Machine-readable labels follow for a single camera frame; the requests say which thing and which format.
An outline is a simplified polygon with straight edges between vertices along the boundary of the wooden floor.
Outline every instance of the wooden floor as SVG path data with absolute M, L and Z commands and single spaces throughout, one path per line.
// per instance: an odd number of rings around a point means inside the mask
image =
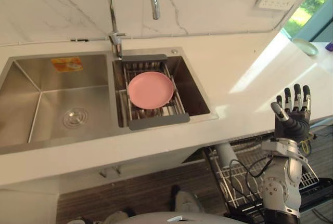
M 312 154 L 308 159 L 319 177 L 333 178 L 333 136 L 325 136 L 332 131 L 332 127 L 324 128 L 317 132 L 323 136 L 312 141 Z M 57 224 L 66 224 L 79 216 L 103 221 L 108 215 L 126 207 L 131 207 L 137 214 L 168 211 L 170 189 L 174 184 L 197 194 L 207 213 L 221 215 L 225 212 L 214 178 L 202 162 L 63 194 L 58 201 Z M 332 201 L 316 209 L 332 220 Z M 302 214 L 301 223 L 324 222 L 309 211 Z
M 105 220 L 115 211 L 131 207 L 136 214 L 169 211 L 173 185 L 195 193 L 207 213 L 225 211 L 214 178 L 205 162 L 63 194 L 58 201 L 57 224 L 75 217 Z
M 308 157 L 309 164 L 312 166 L 318 177 L 333 178 L 333 127 L 326 127 L 316 132 L 318 138 L 311 142 L 312 153 Z M 333 201 L 316 207 L 325 217 L 333 220 Z M 312 211 L 301 215 L 301 224 L 321 224 Z

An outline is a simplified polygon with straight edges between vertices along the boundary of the white countertop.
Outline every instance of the white countertop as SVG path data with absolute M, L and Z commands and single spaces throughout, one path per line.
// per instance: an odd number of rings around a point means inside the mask
M 324 43 L 315 43 L 319 55 L 309 57 L 279 34 L 258 58 L 275 34 L 124 40 L 124 49 L 181 46 L 219 119 L 0 155 L 0 185 L 271 130 L 270 102 L 296 82 L 310 86 L 311 119 L 333 115 L 333 53 L 325 50 Z M 0 71 L 12 56 L 109 49 L 108 41 L 0 47 Z

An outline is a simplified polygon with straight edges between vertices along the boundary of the dish drainer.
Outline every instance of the dish drainer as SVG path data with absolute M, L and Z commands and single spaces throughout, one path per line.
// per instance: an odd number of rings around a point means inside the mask
M 167 66 L 166 55 L 145 55 L 140 59 L 138 56 L 124 56 L 121 60 L 125 90 L 120 91 L 121 108 L 124 117 L 124 125 L 131 130 L 148 127 L 156 127 L 168 124 L 185 123 L 190 120 L 185 112 L 174 77 L 170 74 Z M 146 110 L 135 106 L 129 98 L 129 83 L 137 75 L 148 72 L 160 72 L 167 76 L 173 84 L 173 96 L 164 106 Z
M 231 143 L 238 160 L 244 163 L 246 167 L 250 167 L 254 162 L 261 158 L 266 157 L 266 154 L 261 150 L 261 138 L 252 138 L 244 142 Z M 247 171 L 240 164 L 233 164 L 231 167 L 233 185 L 243 194 L 238 193 L 230 182 L 229 168 L 221 167 L 219 157 L 214 147 L 207 147 L 205 149 L 206 157 L 210 163 L 212 171 L 214 172 L 216 181 L 221 189 L 221 193 L 229 210 L 231 216 L 243 216 L 244 220 L 248 223 L 263 223 L 263 217 L 258 209 L 262 209 L 262 197 L 260 195 L 260 184 L 262 177 L 253 178 L 248 175 L 248 184 L 252 192 L 248 189 L 245 183 L 245 175 Z M 251 168 L 252 174 L 258 174 L 266 164 L 266 160 L 257 162 Z M 307 191 L 319 183 L 319 178 L 314 172 L 303 172 L 300 183 L 300 192 Z

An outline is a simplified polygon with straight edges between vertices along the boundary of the wall socket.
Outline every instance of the wall socket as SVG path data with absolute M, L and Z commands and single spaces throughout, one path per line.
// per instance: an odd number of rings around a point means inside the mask
M 287 11 L 295 2 L 296 0 L 258 0 L 257 6 L 259 8 Z

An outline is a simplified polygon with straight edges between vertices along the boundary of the label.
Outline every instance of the label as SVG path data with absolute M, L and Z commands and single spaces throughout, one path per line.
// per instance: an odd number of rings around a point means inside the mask
M 82 71 L 83 66 L 78 56 L 51 59 L 51 62 L 58 72 Z

